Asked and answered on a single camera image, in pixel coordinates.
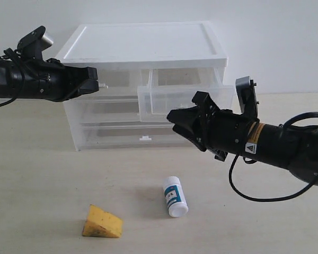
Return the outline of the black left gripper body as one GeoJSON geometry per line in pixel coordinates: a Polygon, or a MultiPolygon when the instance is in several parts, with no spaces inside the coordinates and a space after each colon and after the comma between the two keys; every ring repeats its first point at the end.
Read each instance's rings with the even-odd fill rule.
{"type": "Polygon", "coordinates": [[[24,63],[25,83],[21,98],[63,102],[78,96],[82,68],[65,66],[53,58],[49,61],[30,59],[24,63]]]}

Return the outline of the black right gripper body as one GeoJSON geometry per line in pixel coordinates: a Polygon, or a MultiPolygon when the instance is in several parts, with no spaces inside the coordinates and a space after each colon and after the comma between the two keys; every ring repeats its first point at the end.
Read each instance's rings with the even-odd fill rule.
{"type": "Polygon", "coordinates": [[[196,92],[192,102],[197,117],[192,125],[193,143],[200,151],[210,151],[216,160],[225,161],[229,153],[235,154],[252,125],[252,119],[220,109],[209,93],[196,92]]]}

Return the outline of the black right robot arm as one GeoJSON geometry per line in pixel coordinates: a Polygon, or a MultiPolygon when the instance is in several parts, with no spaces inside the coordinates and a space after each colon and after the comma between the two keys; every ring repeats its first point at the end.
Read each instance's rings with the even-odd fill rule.
{"type": "Polygon", "coordinates": [[[238,153],[285,169],[306,183],[318,177],[318,125],[284,129],[260,123],[254,96],[240,104],[241,114],[220,109],[206,92],[196,92],[192,102],[194,107],[171,110],[167,120],[200,151],[208,150],[220,161],[238,153]]]}

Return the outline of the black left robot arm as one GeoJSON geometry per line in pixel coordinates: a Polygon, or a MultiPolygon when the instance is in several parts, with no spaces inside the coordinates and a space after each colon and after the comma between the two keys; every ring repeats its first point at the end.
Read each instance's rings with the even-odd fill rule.
{"type": "Polygon", "coordinates": [[[0,98],[63,102],[99,91],[97,69],[71,67],[59,60],[0,59],[0,98]]]}

